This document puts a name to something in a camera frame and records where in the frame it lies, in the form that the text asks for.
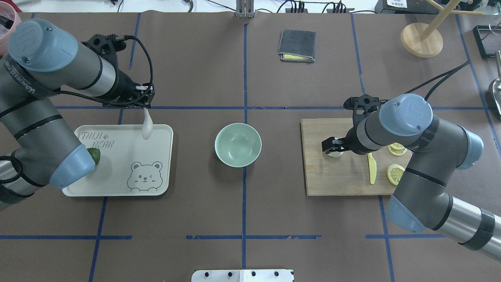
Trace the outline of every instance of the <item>wooden base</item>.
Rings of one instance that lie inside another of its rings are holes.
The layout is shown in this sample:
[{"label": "wooden base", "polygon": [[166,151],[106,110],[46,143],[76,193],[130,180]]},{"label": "wooden base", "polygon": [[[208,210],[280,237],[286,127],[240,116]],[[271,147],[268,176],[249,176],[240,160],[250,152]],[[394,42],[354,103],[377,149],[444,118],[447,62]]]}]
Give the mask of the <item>wooden base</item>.
[{"label": "wooden base", "polygon": [[400,40],[405,49],[414,56],[421,58],[431,58],[443,47],[442,35],[438,30],[434,30],[426,39],[421,39],[421,34],[428,27],[424,23],[413,23],[406,26],[400,33]]},{"label": "wooden base", "polygon": [[383,147],[373,152],[377,175],[370,184],[367,156],[344,152],[333,158],[322,152],[322,141],[331,137],[344,137],[353,127],[351,118],[313,118],[301,120],[303,163],[308,196],[361,196],[391,195],[395,186],[386,178],[386,169],[391,164],[406,167],[411,152],[396,157]]}]

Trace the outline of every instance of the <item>metal scoop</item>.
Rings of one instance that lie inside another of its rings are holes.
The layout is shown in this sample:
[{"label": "metal scoop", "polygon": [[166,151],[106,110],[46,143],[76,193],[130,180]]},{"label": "metal scoop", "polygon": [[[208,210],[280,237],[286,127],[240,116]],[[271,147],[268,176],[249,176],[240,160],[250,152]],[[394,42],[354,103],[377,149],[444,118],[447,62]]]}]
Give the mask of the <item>metal scoop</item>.
[{"label": "metal scoop", "polygon": [[489,90],[496,102],[499,118],[501,119],[501,51],[497,51],[495,55],[498,78],[490,83]]}]

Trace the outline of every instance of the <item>lemon slice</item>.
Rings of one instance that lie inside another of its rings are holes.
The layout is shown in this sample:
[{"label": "lemon slice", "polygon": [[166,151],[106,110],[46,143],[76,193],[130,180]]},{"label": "lemon slice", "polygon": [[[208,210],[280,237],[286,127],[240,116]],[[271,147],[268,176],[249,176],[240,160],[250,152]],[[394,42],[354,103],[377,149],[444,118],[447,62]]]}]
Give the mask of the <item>lemon slice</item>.
[{"label": "lemon slice", "polygon": [[407,152],[407,148],[404,148],[402,150],[396,150],[391,145],[388,145],[387,147],[388,151],[390,151],[390,153],[395,156],[403,156]]},{"label": "lemon slice", "polygon": [[403,150],[403,149],[405,149],[404,145],[402,145],[400,143],[390,144],[390,147],[392,147],[395,150]]},{"label": "lemon slice", "polygon": [[400,182],[400,178],[404,174],[405,168],[401,165],[392,164],[386,169],[386,177],[391,182],[391,184],[397,186]]}]

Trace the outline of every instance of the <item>white spoon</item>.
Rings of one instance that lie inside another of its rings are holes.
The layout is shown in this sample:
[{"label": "white spoon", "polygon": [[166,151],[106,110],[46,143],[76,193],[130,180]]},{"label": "white spoon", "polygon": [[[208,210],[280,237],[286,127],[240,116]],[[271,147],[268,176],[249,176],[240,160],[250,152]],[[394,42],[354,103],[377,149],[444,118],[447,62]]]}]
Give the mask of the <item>white spoon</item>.
[{"label": "white spoon", "polygon": [[151,120],[150,113],[147,108],[144,109],[144,123],[143,123],[143,139],[148,140],[153,133],[153,121]]}]

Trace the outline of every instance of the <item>wooden stand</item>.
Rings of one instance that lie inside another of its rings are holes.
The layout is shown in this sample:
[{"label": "wooden stand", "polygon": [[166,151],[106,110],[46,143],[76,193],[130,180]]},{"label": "wooden stand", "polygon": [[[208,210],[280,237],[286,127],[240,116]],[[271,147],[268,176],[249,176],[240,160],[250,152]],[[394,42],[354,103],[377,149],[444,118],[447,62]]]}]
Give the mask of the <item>wooden stand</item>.
[{"label": "wooden stand", "polygon": [[406,26],[400,33],[400,40],[405,49],[414,56],[421,58],[431,58],[440,51],[443,47],[443,39],[440,32],[436,28],[447,18],[449,14],[469,14],[482,15],[479,12],[453,11],[453,9],[461,2],[461,0],[450,0],[443,8],[433,0],[426,0],[437,9],[441,10],[430,25],[424,23],[413,23]]}]

